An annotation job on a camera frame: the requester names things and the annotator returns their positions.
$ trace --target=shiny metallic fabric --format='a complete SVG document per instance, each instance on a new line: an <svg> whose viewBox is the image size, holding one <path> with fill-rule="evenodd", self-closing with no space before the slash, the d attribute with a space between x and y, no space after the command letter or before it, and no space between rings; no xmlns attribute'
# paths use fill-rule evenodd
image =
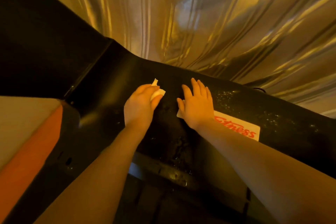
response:
<svg viewBox="0 0 336 224"><path fill-rule="evenodd" d="M142 58L336 116L336 0L79 2L94 28Z"/></svg>

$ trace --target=white tissue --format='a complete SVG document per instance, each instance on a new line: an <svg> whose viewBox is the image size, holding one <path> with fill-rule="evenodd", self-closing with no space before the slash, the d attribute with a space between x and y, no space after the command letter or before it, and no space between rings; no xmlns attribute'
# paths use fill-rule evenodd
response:
<svg viewBox="0 0 336 224"><path fill-rule="evenodd" d="M152 86L157 86L158 85L158 80L155 78L155 80L154 80L154 82L152 83ZM164 90L162 90L162 89L158 89L157 91L155 91L154 93L153 93L153 95L150 97L150 100L152 101L152 99L153 98L155 98L156 96L158 96L158 95L165 95L165 91Z"/></svg>

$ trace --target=screw hole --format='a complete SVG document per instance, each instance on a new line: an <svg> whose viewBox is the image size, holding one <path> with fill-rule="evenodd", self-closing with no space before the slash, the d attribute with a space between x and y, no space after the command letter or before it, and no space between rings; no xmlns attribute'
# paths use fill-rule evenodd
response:
<svg viewBox="0 0 336 224"><path fill-rule="evenodd" d="M68 160L65 162L65 164L68 166L68 165L71 164L71 162L72 162L72 158L70 157L70 158L68 158Z"/></svg>
<svg viewBox="0 0 336 224"><path fill-rule="evenodd" d="M63 152L61 151L61 153L58 155L57 159L60 159L60 157L62 156Z"/></svg>

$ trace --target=left hand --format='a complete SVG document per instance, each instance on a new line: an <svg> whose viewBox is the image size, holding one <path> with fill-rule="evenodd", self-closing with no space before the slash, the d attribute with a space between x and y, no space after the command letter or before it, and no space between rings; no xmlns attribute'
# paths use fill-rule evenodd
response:
<svg viewBox="0 0 336 224"><path fill-rule="evenodd" d="M160 86L141 85L126 101L124 106L125 127L133 127L146 133L153 119L153 112L162 95L151 101L151 96Z"/></svg>

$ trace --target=right hand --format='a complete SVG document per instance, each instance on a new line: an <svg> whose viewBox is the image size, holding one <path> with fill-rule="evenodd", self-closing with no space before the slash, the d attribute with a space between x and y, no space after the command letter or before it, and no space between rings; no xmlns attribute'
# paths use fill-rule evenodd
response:
<svg viewBox="0 0 336 224"><path fill-rule="evenodd" d="M185 122L197 131L202 124L214 120L214 110L209 88L194 78L191 79L191 84L194 95L187 85L182 85L185 103L180 98L177 103Z"/></svg>

